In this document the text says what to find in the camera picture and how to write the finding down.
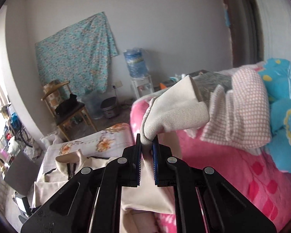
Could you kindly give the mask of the cream zip jacket black trim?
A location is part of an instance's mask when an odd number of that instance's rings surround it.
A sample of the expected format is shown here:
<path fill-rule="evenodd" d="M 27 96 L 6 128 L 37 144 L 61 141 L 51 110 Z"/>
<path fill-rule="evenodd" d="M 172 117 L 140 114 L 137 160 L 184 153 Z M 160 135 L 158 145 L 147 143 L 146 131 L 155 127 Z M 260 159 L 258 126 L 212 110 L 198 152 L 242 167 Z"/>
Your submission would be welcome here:
<path fill-rule="evenodd" d="M 81 150 L 46 155 L 56 167 L 35 182 L 37 211 L 22 232 L 157 232 L 155 213 L 176 215 L 179 232 L 206 231 L 197 187 L 204 173 L 179 158 L 159 133 L 205 125 L 209 112 L 187 76 L 152 98 L 136 143 L 120 156 L 88 157 Z"/>

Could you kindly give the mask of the floral bed sheet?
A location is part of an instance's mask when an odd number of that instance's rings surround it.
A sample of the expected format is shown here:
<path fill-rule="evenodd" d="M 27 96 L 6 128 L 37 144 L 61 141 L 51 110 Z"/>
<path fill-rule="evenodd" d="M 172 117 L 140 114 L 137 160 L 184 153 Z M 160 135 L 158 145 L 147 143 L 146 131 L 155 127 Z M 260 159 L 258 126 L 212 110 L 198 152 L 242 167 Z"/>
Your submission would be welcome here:
<path fill-rule="evenodd" d="M 134 141 L 129 124 L 119 123 L 86 137 L 49 146 L 41 166 L 45 170 L 54 168 L 57 156 L 79 149 L 87 157 L 119 157 L 126 147 L 133 144 Z"/>

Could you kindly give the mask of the white water dispenser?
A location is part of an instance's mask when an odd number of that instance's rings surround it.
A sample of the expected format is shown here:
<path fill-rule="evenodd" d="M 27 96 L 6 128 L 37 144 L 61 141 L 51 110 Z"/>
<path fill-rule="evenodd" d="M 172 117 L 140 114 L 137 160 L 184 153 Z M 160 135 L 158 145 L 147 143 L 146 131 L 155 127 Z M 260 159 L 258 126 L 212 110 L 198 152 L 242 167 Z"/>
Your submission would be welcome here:
<path fill-rule="evenodd" d="M 154 87 L 150 75 L 141 78 L 131 77 L 131 86 L 136 99 L 154 93 Z"/>

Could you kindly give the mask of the black garment on chair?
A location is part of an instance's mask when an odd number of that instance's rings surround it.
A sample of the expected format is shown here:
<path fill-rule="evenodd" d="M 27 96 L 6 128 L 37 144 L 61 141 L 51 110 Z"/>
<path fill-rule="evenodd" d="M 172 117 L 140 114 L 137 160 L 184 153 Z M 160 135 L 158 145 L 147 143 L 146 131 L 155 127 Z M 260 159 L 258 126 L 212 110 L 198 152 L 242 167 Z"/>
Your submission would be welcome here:
<path fill-rule="evenodd" d="M 67 100 L 64 100 L 62 103 L 58 105 L 58 107 L 55 109 L 55 113 L 58 116 L 63 116 L 68 113 L 70 113 L 72 110 L 74 110 L 78 105 L 77 101 L 77 95 L 70 94 L 70 97 Z"/>

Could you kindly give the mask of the pink floral blanket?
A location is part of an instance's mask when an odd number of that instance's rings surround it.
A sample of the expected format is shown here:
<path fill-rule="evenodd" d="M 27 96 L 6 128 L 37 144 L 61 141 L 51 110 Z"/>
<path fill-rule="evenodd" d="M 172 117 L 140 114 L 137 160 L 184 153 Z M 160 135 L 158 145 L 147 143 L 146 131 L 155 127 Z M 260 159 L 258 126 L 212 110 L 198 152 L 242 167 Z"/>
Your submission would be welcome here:
<path fill-rule="evenodd" d="M 139 99 L 132 105 L 130 125 L 145 139 L 158 135 L 190 166 L 213 167 L 246 196 L 276 226 L 279 232 L 291 232 L 291 174 L 276 169 L 270 155 L 254 156 L 243 150 L 203 142 L 201 131 L 190 138 L 184 131 L 196 128 L 209 118 L 205 103 L 178 98 Z"/>

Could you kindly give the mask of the pink white checked cloth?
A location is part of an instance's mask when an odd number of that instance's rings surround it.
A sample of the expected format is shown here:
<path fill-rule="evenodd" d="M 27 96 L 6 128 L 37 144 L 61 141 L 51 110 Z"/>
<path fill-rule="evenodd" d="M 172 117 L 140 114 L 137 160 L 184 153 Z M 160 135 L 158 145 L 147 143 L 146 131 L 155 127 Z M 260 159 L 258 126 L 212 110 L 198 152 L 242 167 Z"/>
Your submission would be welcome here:
<path fill-rule="evenodd" d="M 242 68 L 231 78 L 232 89 L 218 85 L 210 96 L 210 120 L 200 139 L 231 146 L 252 155 L 271 140 L 268 94 L 260 75 Z"/>

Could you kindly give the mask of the wooden chair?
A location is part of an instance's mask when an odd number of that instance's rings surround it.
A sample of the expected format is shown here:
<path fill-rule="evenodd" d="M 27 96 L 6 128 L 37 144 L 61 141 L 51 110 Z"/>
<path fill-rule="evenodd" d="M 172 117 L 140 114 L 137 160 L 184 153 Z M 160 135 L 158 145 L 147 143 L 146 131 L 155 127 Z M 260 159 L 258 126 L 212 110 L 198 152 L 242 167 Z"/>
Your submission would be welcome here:
<path fill-rule="evenodd" d="M 85 103 L 77 100 L 77 95 L 72 93 L 69 84 L 70 81 L 59 83 L 53 81 L 44 85 L 44 96 L 41 99 L 42 102 L 46 103 L 48 110 L 55 120 L 55 125 L 59 128 L 67 141 L 70 141 L 71 139 L 68 136 L 65 125 L 70 123 L 70 121 L 76 116 L 80 116 L 88 126 L 90 125 L 94 129 L 95 133 L 98 131 L 89 115 Z M 60 89 L 64 86 L 67 86 L 69 93 L 68 99 L 65 100 L 63 100 L 60 95 Z"/>

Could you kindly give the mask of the grey board panel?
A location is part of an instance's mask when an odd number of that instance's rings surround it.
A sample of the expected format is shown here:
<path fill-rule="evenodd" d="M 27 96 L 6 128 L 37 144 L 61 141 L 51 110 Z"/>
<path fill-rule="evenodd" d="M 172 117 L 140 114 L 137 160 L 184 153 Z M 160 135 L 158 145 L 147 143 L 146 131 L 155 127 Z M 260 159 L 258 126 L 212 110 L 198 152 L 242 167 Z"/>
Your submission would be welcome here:
<path fill-rule="evenodd" d="M 17 193 L 26 196 L 37 179 L 39 166 L 19 151 L 4 172 L 3 180 Z"/>

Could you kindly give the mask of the blue water bottle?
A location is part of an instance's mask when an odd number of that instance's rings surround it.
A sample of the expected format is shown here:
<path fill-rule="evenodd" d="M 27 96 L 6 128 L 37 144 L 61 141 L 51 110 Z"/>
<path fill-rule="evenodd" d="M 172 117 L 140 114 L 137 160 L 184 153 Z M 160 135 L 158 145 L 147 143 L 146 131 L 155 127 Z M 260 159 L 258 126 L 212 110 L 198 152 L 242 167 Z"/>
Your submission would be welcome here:
<path fill-rule="evenodd" d="M 143 78 L 148 75 L 142 49 L 133 48 L 123 52 L 131 78 Z"/>

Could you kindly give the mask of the dark wooden door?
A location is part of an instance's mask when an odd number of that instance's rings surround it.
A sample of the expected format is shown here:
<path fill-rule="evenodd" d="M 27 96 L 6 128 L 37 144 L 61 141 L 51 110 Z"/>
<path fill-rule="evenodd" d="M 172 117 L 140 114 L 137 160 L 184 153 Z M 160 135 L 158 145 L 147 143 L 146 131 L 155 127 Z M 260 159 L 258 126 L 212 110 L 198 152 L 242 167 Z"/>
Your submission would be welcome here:
<path fill-rule="evenodd" d="M 223 0 L 233 67 L 263 61 L 263 32 L 256 0 Z"/>

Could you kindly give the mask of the wall socket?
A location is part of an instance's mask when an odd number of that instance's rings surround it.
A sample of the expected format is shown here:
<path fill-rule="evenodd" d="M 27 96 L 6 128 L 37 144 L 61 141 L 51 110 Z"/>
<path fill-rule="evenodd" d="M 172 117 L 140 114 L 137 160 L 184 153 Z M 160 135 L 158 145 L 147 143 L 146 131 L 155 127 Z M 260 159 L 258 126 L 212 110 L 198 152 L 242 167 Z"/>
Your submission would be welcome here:
<path fill-rule="evenodd" d="M 117 81 L 117 82 L 114 82 L 114 83 L 112 84 L 112 88 L 113 88 L 113 89 L 120 88 L 120 87 L 122 87 L 122 86 L 123 86 L 122 81 Z"/>

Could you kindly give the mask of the teal floral wall cloth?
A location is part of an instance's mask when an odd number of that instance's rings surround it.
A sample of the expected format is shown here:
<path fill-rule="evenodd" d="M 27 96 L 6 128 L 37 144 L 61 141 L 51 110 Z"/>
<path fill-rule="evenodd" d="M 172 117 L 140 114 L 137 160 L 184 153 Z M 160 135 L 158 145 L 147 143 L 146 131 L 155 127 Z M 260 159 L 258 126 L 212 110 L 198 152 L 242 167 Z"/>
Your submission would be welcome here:
<path fill-rule="evenodd" d="M 107 16 L 101 12 L 70 25 L 35 44 L 42 85 L 70 81 L 78 96 L 86 90 L 105 93 L 118 49 Z"/>

